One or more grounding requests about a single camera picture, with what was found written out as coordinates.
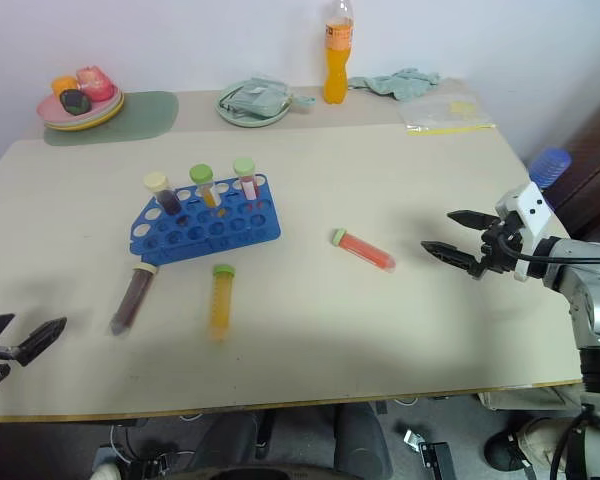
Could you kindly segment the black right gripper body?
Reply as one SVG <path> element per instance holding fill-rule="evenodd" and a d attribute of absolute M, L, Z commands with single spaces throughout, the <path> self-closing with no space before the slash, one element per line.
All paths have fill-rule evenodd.
<path fill-rule="evenodd" d="M 521 235 L 518 233 L 523 226 L 519 215 L 509 213 L 504 220 L 489 214 L 481 214 L 481 235 L 483 254 L 480 265 L 496 273 L 510 272 L 515 269 L 517 259 L 509 255 L 501 246 L 500 240 L 513 251 L 521 251 Z"/>

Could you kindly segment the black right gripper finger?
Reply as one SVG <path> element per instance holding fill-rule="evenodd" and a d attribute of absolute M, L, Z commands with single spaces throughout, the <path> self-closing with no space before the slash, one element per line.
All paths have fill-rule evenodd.
<path fill-rule="evenodd" d="M 497 216 L 472 210 L 452 211 L 447 217 L 464 227 L 479 231 L 488 230 L 492 225 L 499 223 Z"/>
<path fill-rule="evenodd" d="M 420 245 L 436 259 L 466 271 L 474 279 L 481 278 L 483 266 L 473 255 L 440 241 L 421 241 Z"/>

